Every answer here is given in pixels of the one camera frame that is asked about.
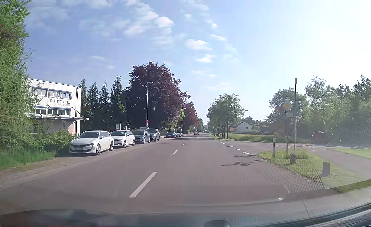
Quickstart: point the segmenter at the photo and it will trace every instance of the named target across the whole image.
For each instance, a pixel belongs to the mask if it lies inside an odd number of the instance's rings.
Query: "grass verge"
[[[17,150],[0,154],[0,169],[16,167],[21,164],[39,162],[55,157],[55,152]]]
[[[286,137],[280,135],[252,135],[252,134],[239,134],[229,133],[229,138],[239,141],[250,141],[250,142],[272,142],[272,138],[276,138],[278,143],[286,143]],[[294,142],[294,138],[289,137],[289,142]],[[307,141],[302,138],[296,138],[298,143],[306,143]]]
[[[328,150],[345,152],[371,159],[371,148],[328,148]]]
[[[326,160],[303,149],[296,149],[294,153],[297,156],[296,163],[294,164],[290,164],[289,155],[287,155],[286,150],[283,149],[276,150],[275,157],[272,157],[272,151],[262,152],[259,154],[259,157],[305,178],[319,182],[318,175],[321,174],[323,163],[326,162]],[[322,177],[321,182],[325,188],[334,188],[340,193],[371,186],[371,180],[361,178],[356,173],[340,168],[334,164],[330,164],[330,175]]]

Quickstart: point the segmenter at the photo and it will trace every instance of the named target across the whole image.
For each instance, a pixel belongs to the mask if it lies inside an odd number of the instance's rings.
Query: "parked car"
[[[167,131],[165,138],[176,138],[177,134],[175,131]]]
[[[146,131],[155,142],[160,140],[160,132],[157,128],[148,128]]]
[[[111,132],[114,139],[114,146],[127,147],[127,144],[135,146],[135,136],[129,130],[115,130]]]
[[[135,136],[135,142],[136,143],[143,143],[145,144],[146,142],[150,143],[150,135],[148,131],[146,130],[135,130],[132,132]]]
[[[99,155],[103,151],[112,151],[114,139],[107,131],[85,131],[69,143],[70,153],[93,153]]]

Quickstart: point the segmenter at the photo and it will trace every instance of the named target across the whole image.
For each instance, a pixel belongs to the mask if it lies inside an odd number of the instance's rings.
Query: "lamp post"
[[[152,81],[146,83],[146,128],[148,128],[148,96],[149,96],[149,84],[153,84]]]

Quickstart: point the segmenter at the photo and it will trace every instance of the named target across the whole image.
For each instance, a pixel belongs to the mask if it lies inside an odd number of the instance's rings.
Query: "white house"
[[[238,132],[247,132],[247,131],[251,131],[251,130],[253,130],[253,126],[249,125],[245,121],[240,123],[236,128],[236,131],[238,131]]]
[[[81,120],[88,120],[80,114],[81,87],[36,79],[30,79],[30,85],[33,94],[40,98],[32,115],[45,120],[46,132],[67,129],[74,135],[80,134]]]

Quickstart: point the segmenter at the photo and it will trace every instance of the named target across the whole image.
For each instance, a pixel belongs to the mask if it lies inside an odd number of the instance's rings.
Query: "priority road sign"
[[[292,105],[289,103],[289,101],[286,101],[286,102],[282,105],[282,107],[284,107],[284,109],[285,109],[286,111],[289,111],[289,110],[292,108]]]

